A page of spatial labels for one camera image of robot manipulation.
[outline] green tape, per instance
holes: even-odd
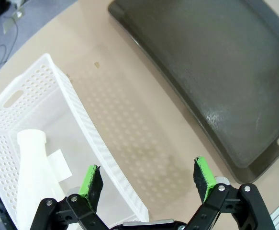
[[[204,176],[204,179],[206,181],[206,184],[207,184],[207,190],[206,190],[205,198],[204,198],[204,201],[205,201],[207,199],[207,197],[209,196],[209,194],[211,193],[214,186],[217,184],[217,182],[216,182],[214,175],[212,174],[212,171],[209,168],[204,157],[198,157],[198,158],[196,158],[195,161],[199,165],[201,172]]]
[[[78,194],[80,196],[86,197],[89,194],[90,185],[91,185],[91,182],[93,180],[96,169],[97,169],[96,165],[89,166],[89,168],[87,170],[87,173],[86,173],[86,176],[84,178],[84,181],[83,181],[83,183],[81,185],[81,188],[78,192]]]

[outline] wire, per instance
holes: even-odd
[[[16,23],[16,21],[15,21],[15,19],[14,19],[13,17],[4,17],[4,18],[11,18],[11,19],[14,21],[14,24],[15,24],[15,26],[16,26],[16,36],[15,36],[15,39],[14,39],[13,44],[12,44],[12,46],[11,46],[11,49],[10,49],[8,55],[6,56],[6,58],[5,58],[6,50],[7,50],[6,45],[5,45],[5,44],[1,44],[1,45],[0,45],[0,47],[1,47],[1,46],[4,47],[4,55],[3,55],[3,57],[2,57],[2,59],[1,59],[1,61],[0,61],[0,69],[1,69],[1,66],[4,65],[4,64],[8,61],[8,59],[9,59],[9,57],[10,57],[10,55],[11,55],[11,52],[12,52],[14,46],[15,46],[15,43],[16,43],[16,41],[17,41],[17,38],[18,38],[18,31],[19,31],[18,25],[17,25],[17,23]]]

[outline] white plastic basket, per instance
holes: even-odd
[[[104,187],[97,213],[108,227],[148,221],[147,208],[109,152],[68,77],[44,54],[0,95],[0,197],[16,225],[20,163],[16,135],[28,128],[46,133],[47,153],[62,150],[73,174],[60,182],[65,193],[81,185],[89,165],[101,166]]]

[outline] dark gray tray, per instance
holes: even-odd
[[[263,1],[116,0],[109,12],[238,182],[253,182],[279,157],[279,17]]]

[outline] table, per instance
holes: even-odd
[[[79,0],[37,32],[0,70],[0,92],[43,53],[70,78],[150,219],[187,222],[200,205],[193,160],[234,181],[161,74],[107,12],[109,0]],[[279,14],[279,0],[268,0]],[[279,159],[256,182],[268,210],[279,206]],[[215,229],[234,229],[221,215]]]

